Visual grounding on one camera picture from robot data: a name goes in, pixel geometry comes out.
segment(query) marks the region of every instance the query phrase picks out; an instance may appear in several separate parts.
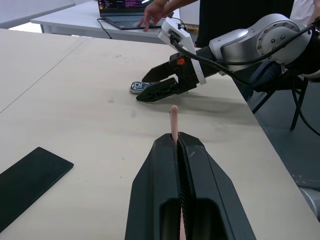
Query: wooden stick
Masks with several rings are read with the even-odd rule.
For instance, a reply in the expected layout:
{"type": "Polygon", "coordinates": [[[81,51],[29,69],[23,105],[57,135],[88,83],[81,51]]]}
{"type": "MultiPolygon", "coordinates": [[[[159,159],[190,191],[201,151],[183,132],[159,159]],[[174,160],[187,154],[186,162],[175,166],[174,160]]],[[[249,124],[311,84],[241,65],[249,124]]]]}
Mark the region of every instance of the wooden stick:
{"type": "MultiPolygon", "coordinates": [[[[178,146],[178,107],[173,105],[170,109],[170,123],[171,123],[171,136],[174,142],[174,147],[178,146]]],[[[181,209],[180,215],[180,240],[186,240],[184,218],[181,209]]]]}
{"type": "Polygon", "coordinates": [[[178,145],[178,107],[173,105],[170,109],[171,135],[175,148],[178,145]]]}

